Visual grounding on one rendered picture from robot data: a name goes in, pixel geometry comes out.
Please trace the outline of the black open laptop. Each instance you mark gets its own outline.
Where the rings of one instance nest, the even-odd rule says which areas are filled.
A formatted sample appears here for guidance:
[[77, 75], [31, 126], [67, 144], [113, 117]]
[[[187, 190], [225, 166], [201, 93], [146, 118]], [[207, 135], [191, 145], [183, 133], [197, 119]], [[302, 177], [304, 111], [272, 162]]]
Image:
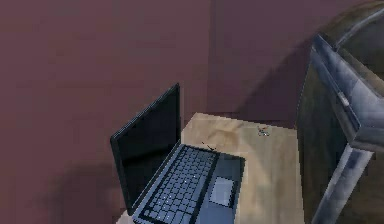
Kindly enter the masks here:
[[134, 224], [234, 224], [245, 159], [181, 142], [175, 84], [110, 138]]

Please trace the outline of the pale wooden desk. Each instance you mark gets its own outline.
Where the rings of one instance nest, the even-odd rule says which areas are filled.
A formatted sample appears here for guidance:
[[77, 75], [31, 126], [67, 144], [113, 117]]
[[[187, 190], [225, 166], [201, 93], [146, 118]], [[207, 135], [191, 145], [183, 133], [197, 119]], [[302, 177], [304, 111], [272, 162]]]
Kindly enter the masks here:
[[304, 224], [295, 130], [197, 113], [181, 142], [245, 159], [234, 224]]

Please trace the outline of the dark grey metal-framed furniture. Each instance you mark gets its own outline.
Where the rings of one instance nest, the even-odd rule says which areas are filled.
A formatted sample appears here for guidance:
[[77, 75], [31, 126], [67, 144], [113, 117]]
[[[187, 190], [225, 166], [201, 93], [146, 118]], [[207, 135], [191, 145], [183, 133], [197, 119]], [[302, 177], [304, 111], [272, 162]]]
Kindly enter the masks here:
[[305, 224], [384, 224], [384, 0], [313, 37], [296, 125]]

